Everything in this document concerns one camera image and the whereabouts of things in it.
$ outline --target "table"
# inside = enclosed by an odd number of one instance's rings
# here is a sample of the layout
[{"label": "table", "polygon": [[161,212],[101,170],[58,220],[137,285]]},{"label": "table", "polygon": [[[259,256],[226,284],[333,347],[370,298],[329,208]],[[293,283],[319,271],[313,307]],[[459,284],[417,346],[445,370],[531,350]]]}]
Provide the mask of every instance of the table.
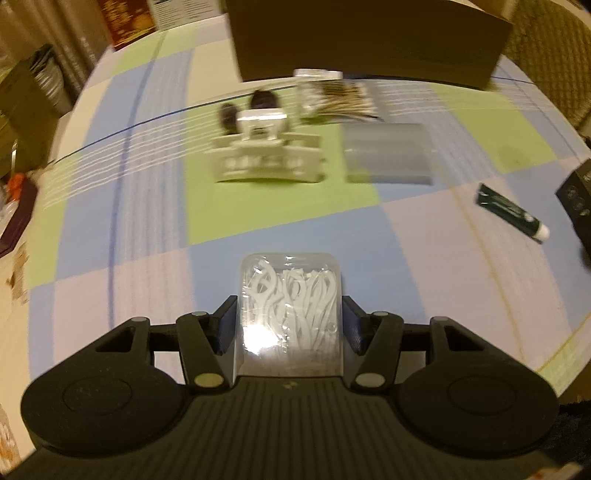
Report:
[{"label": "table", "polygon": [[[323,137],[317,184],[215,184],[203,151],[220,102],[273,88],[296,118],[292,79],[241,83],[225,17],[108,51],[42,175],[21,241],[28,293],[0,300],[0,404],[21,454],[31,379],[132,316],[170,323],[238,291],[256,251],[333,254],[343,292],[407,322],[445,315],[543,375],[561,393],[591,358],[591,273],[554,196],[589,150],[556,108],[501,57],[488,91],[372,81],[390,122],[425,124],[433,185],[350,184],[338,125]],[[538,245],[474,205],[478,183],[551,231]],[[11,274],[14,256],[0,260]],[[157,364],[181,377],[174,355]]]}]

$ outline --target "tube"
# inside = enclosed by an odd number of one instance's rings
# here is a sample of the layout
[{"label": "tube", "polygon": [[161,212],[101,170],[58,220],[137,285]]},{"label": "tube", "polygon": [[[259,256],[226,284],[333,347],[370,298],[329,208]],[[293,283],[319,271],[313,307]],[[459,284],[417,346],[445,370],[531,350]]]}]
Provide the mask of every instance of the tube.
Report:
[{"label": "tube", "polygon": [[527,236],[542,243],[550,237],[550,230],[537,218],[483,183],[478,188],[476,204],[492,212]]}]

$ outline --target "black round object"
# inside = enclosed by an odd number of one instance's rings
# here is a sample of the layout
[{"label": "black round object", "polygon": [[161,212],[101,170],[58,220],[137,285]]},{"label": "black round object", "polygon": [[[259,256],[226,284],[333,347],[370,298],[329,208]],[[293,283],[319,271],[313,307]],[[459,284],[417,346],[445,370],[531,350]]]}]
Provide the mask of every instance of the black round object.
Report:
[{"label": "black round object", "polygon": [[251,98],[251,109],[279,108],[277,95],[269,90],[255,90]]},{"label": "black round object", "polygon": [[233,103],[224,103],[220,107],[220,123],[228,135],[238,133],[238,107]]},{"label": "black round object", "polygon": [[113,455],[149,443],[174,424],[183,396],[167,374],[121,353],[75,357],[23,395],[22,419],[36,446]]},{"label": "black round object", "polygon": [[411,375],[397,404],[415,432],[438,448],[477,458],[534,449],[558,414],[544,379],[514,361],[480,353],[456,357]]}]

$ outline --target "plastic lid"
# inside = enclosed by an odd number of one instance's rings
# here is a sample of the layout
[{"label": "plastic lid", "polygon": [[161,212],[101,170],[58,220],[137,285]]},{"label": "plastic lid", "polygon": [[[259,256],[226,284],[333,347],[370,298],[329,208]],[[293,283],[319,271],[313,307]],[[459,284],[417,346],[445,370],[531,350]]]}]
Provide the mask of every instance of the plastic lid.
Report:
[{"label": "plastic lid", "polygon": [[550,229],[546,227],[543,223],[540,222],[540,226],[538,227],[538,231],[533,236],[538,242],[545,242],[550,238]]}]

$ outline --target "white plastic holder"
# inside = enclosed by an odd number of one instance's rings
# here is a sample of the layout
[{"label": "white plastic holder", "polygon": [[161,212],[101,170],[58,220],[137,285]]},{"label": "white plastic holder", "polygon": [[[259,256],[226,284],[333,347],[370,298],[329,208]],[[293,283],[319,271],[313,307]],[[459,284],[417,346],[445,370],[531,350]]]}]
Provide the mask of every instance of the white plastic holder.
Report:
[{"label": "white plastic holder", "polygon": [[246,110],[237,123],[241,133],[213,138],[205,152],[216,181],[320,181],[320,136],[285,131],[282,109]]}]

